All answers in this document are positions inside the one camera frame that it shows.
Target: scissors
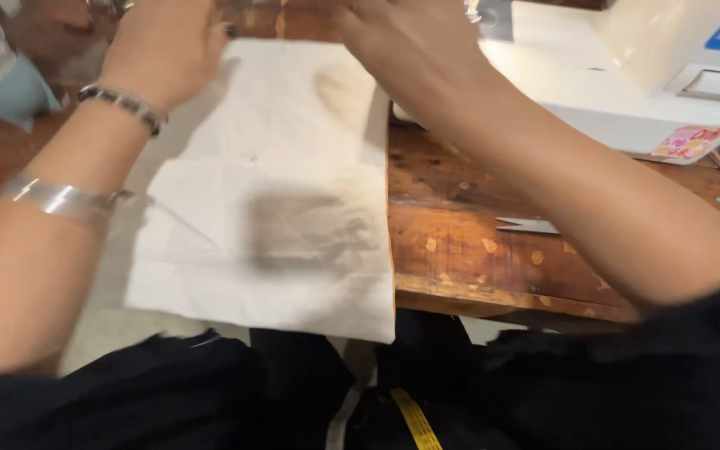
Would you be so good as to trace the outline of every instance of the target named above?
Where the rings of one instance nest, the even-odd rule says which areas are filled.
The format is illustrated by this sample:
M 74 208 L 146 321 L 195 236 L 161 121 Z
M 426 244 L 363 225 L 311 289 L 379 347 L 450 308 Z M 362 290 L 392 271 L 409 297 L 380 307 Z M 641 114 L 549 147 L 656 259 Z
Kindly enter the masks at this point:
M 497 230 L 501 231 L 521 231 L 525 233 L 543 233 L 545 235 L 560 234 L 560 231 L 546 220 L 511 219 L 509 217 L 497 217 L 496 220 L 516 224 L 509 227 L 496 227 Z

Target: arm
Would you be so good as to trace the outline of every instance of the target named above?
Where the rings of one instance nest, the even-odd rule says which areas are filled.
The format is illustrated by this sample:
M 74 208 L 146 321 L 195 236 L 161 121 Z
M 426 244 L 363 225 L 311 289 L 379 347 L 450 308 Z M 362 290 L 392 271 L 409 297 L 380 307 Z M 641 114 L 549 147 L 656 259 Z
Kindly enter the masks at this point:
M 100 82 L 172 110 L 215 76 L 227 37 L 212 0 L 139 3 L 122 20 Z M 137 118 L 105 102 L 81 105 L 25 169 L 90 193 L 121 189 L 149 139 Z M 94 228 L 0 200 L 0 373 L 63 350 L 95 278 Z
M 670 306 L 720 289 L 720 212 L 525 97 L 485 59 L 462 2 L 355 4 L 338 27 L 385 91 L 538 205 L 619 292 Z

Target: hand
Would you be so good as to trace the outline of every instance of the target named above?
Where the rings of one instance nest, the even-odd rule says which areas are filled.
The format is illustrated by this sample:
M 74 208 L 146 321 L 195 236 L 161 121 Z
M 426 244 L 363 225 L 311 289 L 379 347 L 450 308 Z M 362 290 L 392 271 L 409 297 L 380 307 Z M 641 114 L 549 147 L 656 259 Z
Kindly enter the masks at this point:
M 424 127 L 462 120 L 493 86 L 512 87 L 479 49 L 463 0 L 350 0 L 337 14 L 349 51 Z
M 166 112 L 216 75 L 229 41 L 214 0 L 137 0 L 118 28 L 99 82 Z

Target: bracelet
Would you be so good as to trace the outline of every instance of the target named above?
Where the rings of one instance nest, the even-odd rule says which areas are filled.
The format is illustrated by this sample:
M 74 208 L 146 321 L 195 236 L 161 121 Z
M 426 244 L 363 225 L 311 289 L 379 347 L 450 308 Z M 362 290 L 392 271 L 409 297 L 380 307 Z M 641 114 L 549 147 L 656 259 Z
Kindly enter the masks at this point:
M 46 214 L 70 217 L 104 230 L 118 200 L 131 197 L 132 193 L 122 190 L 110 195 L 90 194 L 77 187 L 55 186 L 19 174 L 0 188 L 0 195 L 12 196 L 13 202 L 34 203 Z
M 143 100 L 129 92 L 121 92 L 120 90 L 101 87 L 93 83 L 83 87 L 79 91 L 80 103 L 88 98 L 99 98 L 123 108 L 130 114 L 140 118 L 151 130 L 153 138 L 160 134 L 161 126 L 168 123 L 168 115 L 166 113 L 149 106 Z

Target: forearm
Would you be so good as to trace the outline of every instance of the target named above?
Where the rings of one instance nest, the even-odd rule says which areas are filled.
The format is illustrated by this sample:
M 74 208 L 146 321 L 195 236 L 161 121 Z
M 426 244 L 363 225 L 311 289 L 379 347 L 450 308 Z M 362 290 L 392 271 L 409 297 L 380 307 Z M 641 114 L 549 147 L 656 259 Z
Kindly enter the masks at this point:
M 84 103 L 25 169 L 29 177 L 91 193 L 121 189 L 149 131 L 104 102 Z M 102 250 L 100 230 L 0 199 L 0 372 L 65 346 Z
M 719 211 L 509 83 L 492 89 L 446 133 L 537 205 L 605 280 L 657 306 L 720 288 Z

